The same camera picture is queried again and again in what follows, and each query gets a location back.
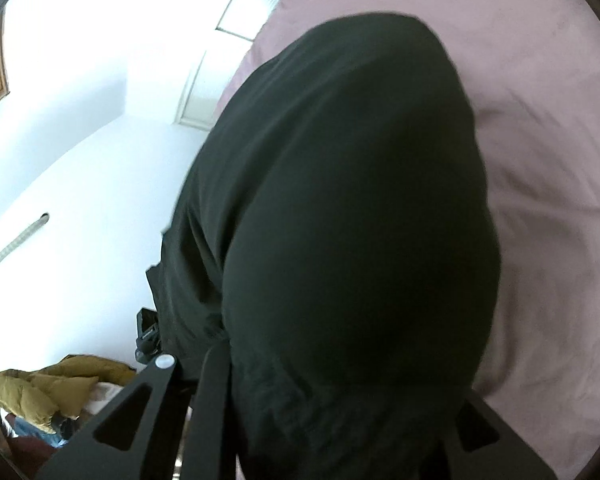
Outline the black puffer coat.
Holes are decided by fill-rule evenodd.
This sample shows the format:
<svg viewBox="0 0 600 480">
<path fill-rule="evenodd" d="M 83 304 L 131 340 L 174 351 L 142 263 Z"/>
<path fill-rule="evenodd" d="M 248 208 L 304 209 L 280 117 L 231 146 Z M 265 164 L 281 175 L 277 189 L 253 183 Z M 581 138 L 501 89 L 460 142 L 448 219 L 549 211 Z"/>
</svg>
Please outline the black puffer coat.
<svg viewBox="0 0 600 480">
<path fill-rule="evenodd" d="M 318 25 L 253 72 L 147 272 L 163 349 L 230 344 L 249 479 L 409 479 L 489 337 L 501 255 L 474 114 L 410 16 Z"/>
</svg>

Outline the olive yellow puffer jacket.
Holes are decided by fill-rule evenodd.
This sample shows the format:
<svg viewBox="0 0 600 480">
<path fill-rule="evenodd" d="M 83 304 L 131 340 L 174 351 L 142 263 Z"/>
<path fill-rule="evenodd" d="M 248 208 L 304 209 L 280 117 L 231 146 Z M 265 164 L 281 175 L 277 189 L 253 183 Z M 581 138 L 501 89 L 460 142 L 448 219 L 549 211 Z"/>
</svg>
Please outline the olive yellow puffer jacket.
<svg viewBox="0 0 600 480">
<path fill-rule="evenodd" d="M 53 434 L 52 420 L 78 419 L 99 382 L 124 387 L 135 375 L 128 364 L 90 354 L 70 354 L 33 372 L 10 368 L 0 372 L 0 408 Z"/>
</svg>

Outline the dark red garment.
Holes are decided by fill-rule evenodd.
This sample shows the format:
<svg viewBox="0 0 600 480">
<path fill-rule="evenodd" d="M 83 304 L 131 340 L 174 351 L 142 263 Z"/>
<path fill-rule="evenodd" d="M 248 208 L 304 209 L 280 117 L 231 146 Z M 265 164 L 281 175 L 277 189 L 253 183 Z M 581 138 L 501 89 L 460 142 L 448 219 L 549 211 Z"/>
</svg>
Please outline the dark red garment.
<svg viewBox="0 0 600 480">
<path fill-rule="evenodd" d="M 49 434 L 13 414 L 5 417 L 7 442 L 15 464 L 33 478 L 41 467 L 67 441 L 59 434 Z"/>
</svg>

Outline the pink bed sheet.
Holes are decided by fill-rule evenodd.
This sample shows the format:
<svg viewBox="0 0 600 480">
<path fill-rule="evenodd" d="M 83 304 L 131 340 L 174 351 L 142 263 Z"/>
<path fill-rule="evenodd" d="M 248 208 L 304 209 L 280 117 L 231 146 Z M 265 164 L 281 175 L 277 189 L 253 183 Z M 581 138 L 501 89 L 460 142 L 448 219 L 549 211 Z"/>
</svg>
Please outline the pink bed sheet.
<svg viewBox="0 0 600 480">
<path fill-rule="evenodd" d="M 562 479 L 600 448 L 600 21 L 585 0 L 280 0 L 223 92 L 338 16 L 420 18 L 475 110 L 501 242 L 475 387 Z"/>
</svg>

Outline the white louvered closet doors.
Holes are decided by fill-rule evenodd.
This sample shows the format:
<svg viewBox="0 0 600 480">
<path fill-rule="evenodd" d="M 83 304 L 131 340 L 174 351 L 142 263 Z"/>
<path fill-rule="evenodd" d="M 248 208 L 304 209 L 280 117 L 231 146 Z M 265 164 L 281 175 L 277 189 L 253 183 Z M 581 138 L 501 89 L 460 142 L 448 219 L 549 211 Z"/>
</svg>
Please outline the white louvered closet doors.
<svg viewBox="0 0 600 480">
<path fill-rule="evenodd" d="M 228 0 L 183 90 L 175 121 L 210 130 L 224 90 L 280 0 Z"/>
</svg>

